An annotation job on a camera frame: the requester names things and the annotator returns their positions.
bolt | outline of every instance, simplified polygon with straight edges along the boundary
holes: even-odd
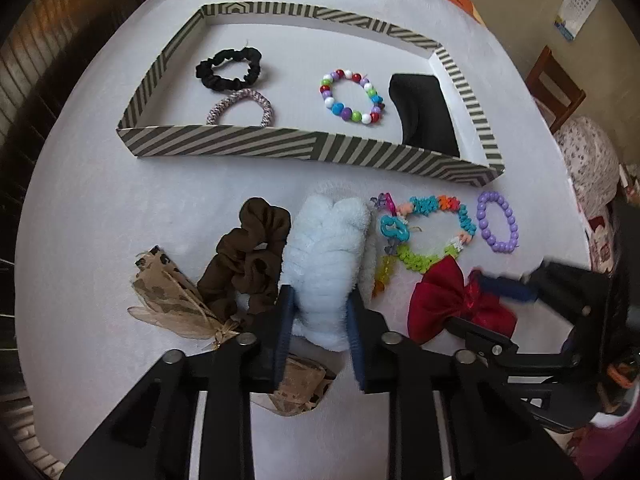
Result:
[[[236,336],[239,345],[249,346],[258,341],[258,338],[252,332],[242,332]]]
[[[173,365],[179,362],[184,357],[184,354],[180,350],[168,350],[162,356],[162,361],[168,365]]]
[[[398,332],[385,332],[382,335],[382,342],[385,345],[397,345],[402,341],[402,334]]]
[[[476,360],[476,354],[471,350],[458,350],[455,355],[457,361],[463,365],[469,365]]]

paper on wall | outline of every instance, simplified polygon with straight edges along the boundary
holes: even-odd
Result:
[[[554,25],[567,41],[573,41],[600,0],[564,0]]]

brown scrunchie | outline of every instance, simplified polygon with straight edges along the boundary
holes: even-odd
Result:
[[[250,294],[249,314],[273,306],[278,295],[282,250],[291,229],[289,211],[250,198],[240,209],[240,225],[220,238],[216,255],[198,282],[207,307],[220,321],[236,313],[234,290]],[[256,249],[266,243],[266,247]]]

white table surface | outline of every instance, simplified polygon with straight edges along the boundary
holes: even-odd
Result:
[[[297,160],[208,156],[138,160],[114,128],[159,49],[201,4],[233,0],[149,0],[92,61],[42,150],[27,193],[16,249],[16,328],[20,362],[42,446],[66,462],[133,384],[185,340],[134,320],[130,287],[139,252],[155,244],[196,281],[220,237],[238,224],[251,196],[295,215],[308,188],[332,179],[368,198],[388,190],[454,194],[472,211],[478,190],[406,174]],[[503,193],[520,226],[521,246],[494,254],[480,238],[460,256],[467,274],[482,266],[519,274],[544,256],[588,264],[575,198],[559,150],[527,89],[494,36],[447,0],[284,0],[376,16],[439,40],[471,84],[498,139],[506,174],[485,189]],[[506,236],[500,213],[488,217]],[[455,232],[446,215],[419,222],[414,250],[441,249]],[[406,333],[418,275],[399,271],[374,307]],[[517,308],[514,339],[524,351],[557,351],[564,320],[541,305]],[[442,333],[427,347],[453,352]],[[313,412],[282,418],[254,406],[259,480],[382,479],[386,472],[386,397],[364,396],[348,359]]]

red bow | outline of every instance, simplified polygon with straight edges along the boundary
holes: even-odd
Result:
[[[449,316],[511,337],[516,328],[515,314],[498,302],[498,296],[480,289],[478,273],[472,270],[465,286],[462,271],[452,256],[425,272],[409,303],[409,337],[418,344],[426,343],[442,331]]]

